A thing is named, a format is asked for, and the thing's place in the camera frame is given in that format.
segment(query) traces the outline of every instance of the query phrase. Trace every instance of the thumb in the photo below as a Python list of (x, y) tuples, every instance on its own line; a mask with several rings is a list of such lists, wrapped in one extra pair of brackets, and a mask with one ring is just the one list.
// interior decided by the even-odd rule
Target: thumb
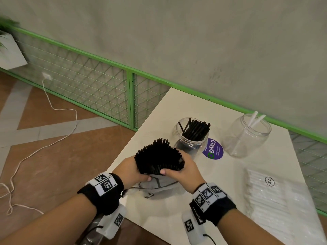
[(140, 174), (140, 177), (139, 177), (139, 181), (142, 182), (142, 181), (150, 181), (152, 180), (151, 176), (149, 175), (146, 175), (146, 174)]
[(177, 181), (179, 181), (179, 179), (181, 177), (181, 174), (179, 173), (179, 171), (171, 170), (171, 169), (161, 169), (160, 173), (165, 176), (168, 176), (170, 178), (173, 178), (174, 180), (177, 180)]

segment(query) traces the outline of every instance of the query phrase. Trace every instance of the hand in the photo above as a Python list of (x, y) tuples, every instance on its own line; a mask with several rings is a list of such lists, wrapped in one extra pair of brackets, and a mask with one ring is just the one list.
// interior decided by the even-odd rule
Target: hand
[(171, 169), (161, 169), (160, 173), (177, 180), (186, 191), (193, 194), (195, 189), (202, 183), (206, 183), (203, 179), (197, 165), (192, 157), (182, 150), (179, 150), (185, 161), (184, 168), (181, 171)]
[(151, 177), (145, 174), (140, 174), (134, 156), (125, 158), (114, 170), (124, 184), (124, 189), (129, 189), (133, 185), (141, 181), (150, 181)]

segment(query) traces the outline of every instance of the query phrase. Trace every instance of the wire mesh panel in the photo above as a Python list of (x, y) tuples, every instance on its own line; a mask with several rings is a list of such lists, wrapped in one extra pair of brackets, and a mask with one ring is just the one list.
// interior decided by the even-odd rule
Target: wire mesh panel
[(133, 74), (135, 128), (140, 128), (170, 89), (169, 86)]
[(28, 62), (11, 70), (49, 90), (129, 124), (126, 71), (23, 33), (14, 34)]
[(327, 213), (327, 144), (289, 133), (315, 206)]

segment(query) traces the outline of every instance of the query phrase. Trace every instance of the floor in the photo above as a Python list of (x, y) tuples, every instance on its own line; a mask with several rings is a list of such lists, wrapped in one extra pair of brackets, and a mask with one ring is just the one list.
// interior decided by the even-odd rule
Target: floor
[[(135, 133), (56, 96), (49, 98), (54, 108), (77, 110), (77, 128), (71, 136), (23, 161), (14, 178), (12, 198), (12, 203), (44, 213), (107, 170)], [(68, 135), (75, 119), (74, 111), (51, 109), (43, 90), (0, 72), (0, 182), (9, 185), (18, 163)], [(0, 187), (0, 196), (5, 193)], [(8, 199), (0, 199), (0, 239), (40, 216), (19, 206), (7, 216)], [(141, 239), (143, 244), (167, 244), (129, 220), (123, 222), (113, 240), (102, 244), (140, 244)]]

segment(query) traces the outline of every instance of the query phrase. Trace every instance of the wrist-mounted device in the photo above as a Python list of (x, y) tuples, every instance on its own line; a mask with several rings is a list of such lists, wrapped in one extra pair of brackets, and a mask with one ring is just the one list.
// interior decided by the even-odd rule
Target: wrist-mounted device
[(208, 220), (215, 226), (229, 210), (236, 209), (233, 201), (215, 183), (198, 186), (190, 207), (199, 225)]
[(77, 193), (84, 194), (96, 207), (97, 215), (112, 214), (119, 206), (124, 184), (114, 173), (103, 172), (88, 181)]

